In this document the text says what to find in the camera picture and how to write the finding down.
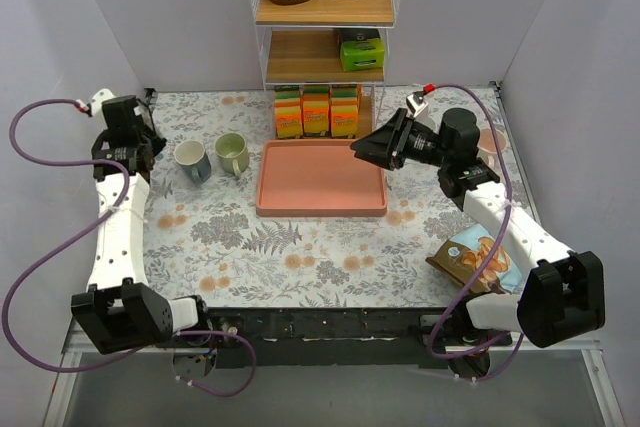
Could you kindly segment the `blue-grey mug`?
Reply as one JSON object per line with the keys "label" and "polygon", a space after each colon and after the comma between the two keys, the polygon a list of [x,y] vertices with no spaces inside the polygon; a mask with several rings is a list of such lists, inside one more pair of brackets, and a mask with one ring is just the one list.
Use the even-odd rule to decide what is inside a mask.
{"label": "blue-grey mug", "polygon": [[211,163],[205,146],[197,140],[185,140],[173,151],[174,159],[187,178],[202,184],[211,177]]}

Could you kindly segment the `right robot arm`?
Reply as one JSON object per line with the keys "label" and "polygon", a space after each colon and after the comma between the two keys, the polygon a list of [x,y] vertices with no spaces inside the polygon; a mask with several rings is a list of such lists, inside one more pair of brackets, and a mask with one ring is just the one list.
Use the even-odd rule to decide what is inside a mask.
{"label": "right robot arm", "polygon": [[437,167],[445,196],[486,229],[521,268],[518,293],[464,296],[453,310],[452,330],[475,344],[489,330],[519,332],[544,348],[598,330],[605,323],[604,269],[591,251],[577,253],[554,239],[507,198],[505,176],[478,156],[475,115],[447,110],[433,131],[405,108],[371,134],[352,143],[356,158],[386,170],[406,160]]}

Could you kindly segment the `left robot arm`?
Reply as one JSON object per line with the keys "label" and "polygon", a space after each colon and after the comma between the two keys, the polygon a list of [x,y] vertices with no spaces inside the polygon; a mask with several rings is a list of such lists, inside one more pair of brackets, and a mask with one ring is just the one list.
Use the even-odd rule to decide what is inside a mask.
{"label": "left robot arm", "polygon": [[161,344],[176,333],[193,347],[213,333],[198,295],[168,300],[148,285],[144,270],[144,211],[156,156],[166,145],[151,111],[136,96],[102,89],[86,105],[103,118],[91,148],[99,212],[96,254],[85,292],[71,311],[102,354]]}

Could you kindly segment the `pink mug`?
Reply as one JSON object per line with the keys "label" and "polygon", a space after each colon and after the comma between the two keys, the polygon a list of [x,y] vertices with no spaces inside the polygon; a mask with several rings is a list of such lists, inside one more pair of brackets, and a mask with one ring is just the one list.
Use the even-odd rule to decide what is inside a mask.
{"label": "pink mug", "polygon": [[497,130],[496,136],[490,128],[480,131],[478,140],[478,155],[485,164],[493,170],[499,168],[498,153],[503,153],[508,145],[507,138],[504,133]]}

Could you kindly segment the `green mug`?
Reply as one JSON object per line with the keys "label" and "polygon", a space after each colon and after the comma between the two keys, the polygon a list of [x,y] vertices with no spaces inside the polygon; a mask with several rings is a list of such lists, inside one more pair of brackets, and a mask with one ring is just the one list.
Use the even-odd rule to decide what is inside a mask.
{"label": "green mug", "polygon": [[249,151],[245,138],[234,132],[220,136],[214,150],[224,172],[240,177],[248,168]]}

